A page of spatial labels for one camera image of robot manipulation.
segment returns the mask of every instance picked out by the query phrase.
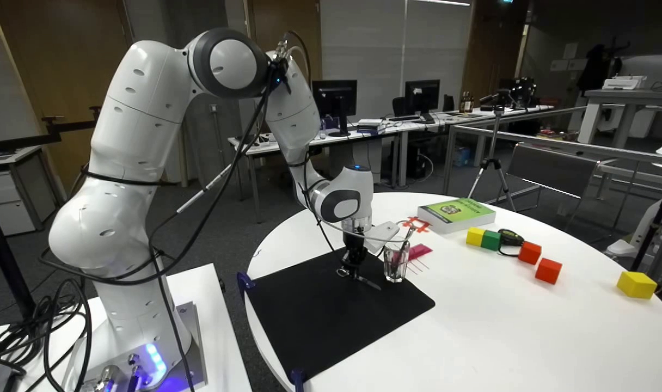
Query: orange block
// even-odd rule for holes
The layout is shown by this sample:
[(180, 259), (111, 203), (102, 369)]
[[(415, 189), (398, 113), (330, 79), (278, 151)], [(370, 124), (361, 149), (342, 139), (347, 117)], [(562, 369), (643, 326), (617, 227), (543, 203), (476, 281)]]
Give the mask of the orange block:
[(539, 244), (535, 244), (535, 241), (523, 241), (521, 244), (521, 261), (526, 261), (526, 263), (536, 263), (536, 261), (540, 261), (540, 254), (543, 254), (543, 245), (539, 245)]
[(562, 263), (543, 257), (543, 261), (536, 265), (536, 278), (546, 281), (556, 285), (557, 276), (562, 272)]

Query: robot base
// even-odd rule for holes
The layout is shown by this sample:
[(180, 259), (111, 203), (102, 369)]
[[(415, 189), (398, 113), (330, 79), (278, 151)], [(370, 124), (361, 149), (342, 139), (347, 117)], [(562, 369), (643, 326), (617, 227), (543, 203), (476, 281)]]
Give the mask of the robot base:
[[(185, 303), (176, 306), (185, 329), (193, 334), (195, 342), (189, 343), (189, 350), (185, 352), (195, 386), (207, 386), (207, 370), (206, 370), (206, 357), (202, 357), (202, 337), (200, 337), (200, 322), (199, 322), (199, 310), (195, 303)], [(79, 374), (79, 364), (82, 355), (86, 352), (84, 346), (86, 342), (76, 343), (79, 348), (72, 352), (71, 364), (74, 366), (67, 370), (67, 377), (64, 382), (64, 390), (74, 390), (76, 386), (76, 374)], [(100, 390), (100, 392), (124, 392), (124, 390), (141, 390), (141, 388), (132, 388), (132, 377), (121, 372), (116, 359), (123, 359), (124, 352), (116, 348), (116, 340), (111, 334), (109, 322), (102, 322), (100, 326), (94, 329), (92, 336), (92, 359), (86, 377), (86, 386), (82, 388), (84, 392)], [(180, 361), (165, 377), (163, 382), (152, 388), (157, 392), (180, 392), (187, 390), (187, 374), (184, 361)]]

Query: cabinet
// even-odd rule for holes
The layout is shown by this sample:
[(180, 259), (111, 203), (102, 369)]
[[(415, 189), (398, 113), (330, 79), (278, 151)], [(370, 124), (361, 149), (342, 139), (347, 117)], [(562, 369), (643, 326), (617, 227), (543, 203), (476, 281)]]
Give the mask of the cabinet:
[(41, 228), (61, 199), (41, 149), (0, 154), (0, 227), (5, 236)]

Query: monitor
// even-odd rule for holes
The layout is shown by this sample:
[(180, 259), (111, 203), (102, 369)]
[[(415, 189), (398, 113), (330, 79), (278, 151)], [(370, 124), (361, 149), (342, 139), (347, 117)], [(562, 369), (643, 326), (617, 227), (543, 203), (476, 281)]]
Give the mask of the monitor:
[(406, 83), (406, 105), (411, 113), (428, 113), (438, 108), (441, 80), (407, 80)]
[(315, 80), (312, 92), (322, 122), (332, 117), (340, 130), (347, 130), (347, 117), (358, 110), (358, 80)]

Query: floor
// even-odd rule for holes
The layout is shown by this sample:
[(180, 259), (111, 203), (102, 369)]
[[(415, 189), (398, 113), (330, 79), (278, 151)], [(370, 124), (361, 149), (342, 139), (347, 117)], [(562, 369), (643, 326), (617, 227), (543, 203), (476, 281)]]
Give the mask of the floor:
[[(500, 156), (504, 163), (509, 158), (507, 144), (500, 145)], [(469, 187), (478, 168), (456, 168), (452, 179), (452, 193), (467, 195)], [(652, 204), (659, 193), (633, 193), (623, 201), (621, 192), (603, 189), (598, 193), (598, 181), (592, 181), (588, 195), (584, 199), (579, 213), (582, 218), (573, 219), (576, 236), (584, 241), (592, 244), (595, 248), (606, 248), (621, 236), (635, 231), (641, 213)], [(249, 377), (254, 390), (281, 390), (263, 361), (259, 359), (257, 348), (249, 336), (249, 326), (242, 313), (242, 298), (238, 294), (236, 274), (247, 271), (250, 254), (256, 252), (257, 244), (285, 218), (300, 212), (300, 204), (295, 201), (291, 177), (285, 177), (283, 166), (266, 166), (259, 173), (259, 189), (261, 189), (261, 219), (250, 204), (250, 195), (238, 189), (239, 182), (233, 181), (231, 187), (224, 192), (221, 204), (214, 210), (209, 219), (206, 222), (196, 244), (185, 254), (185, 263), (182, 268), (195, 268), (200, 263), (214, 263), (223, 278), (223, 289), (227, 298), (229, 313), (233, 318), (233, 326), (239, 340), (239, 348), (244, 352), (244, 361), (249, 369)], [(513, 189), (526, 187), (523, 181), (513, 181)], [(487, 173), (480, 192), (476, 199), (489, 201), (500, 189), (500, 177), (491, 169)], [(193, 187), (161, 187), (156, 204), (151, 225), (159, 222), (163, 216), (174, 212), (193, 192)], [(437, 156), (437, 168), (425, 179), (409, 179), (406, 187), (398, 192), (432, 192), (444, 193), (444, 177), (443, 177), (443, 161), (441, 153)], [(159, 231), (156, 244), (168, 252), (180, 252), (182, 245), (193, 237), (199, 218), (206, 213), (206, 204), (209, 201), (196, 204), (189, 213), (174, 219), (170, 227)], [(518, 212), (531, 213), (550, 225), (562, 227), (567, 225), (567, 213), (562, 210), (576, 207), (573, 201), (565, 195), (556, 195), (551, 192), (530, 193), (516, 201)], [(54, 292), (58, 284), (66, 276), (64, 272), (54, 272), (53, 268), (39, 261), (39, 254), (46, 248), (46, 231), (15, 236), (10, 237), (13, 254), (34, 288), (37, 298), (48, 296)], [(12, 294), (0, 276), (0, 322), (13, 321), (15, 306), (12, 303)]]

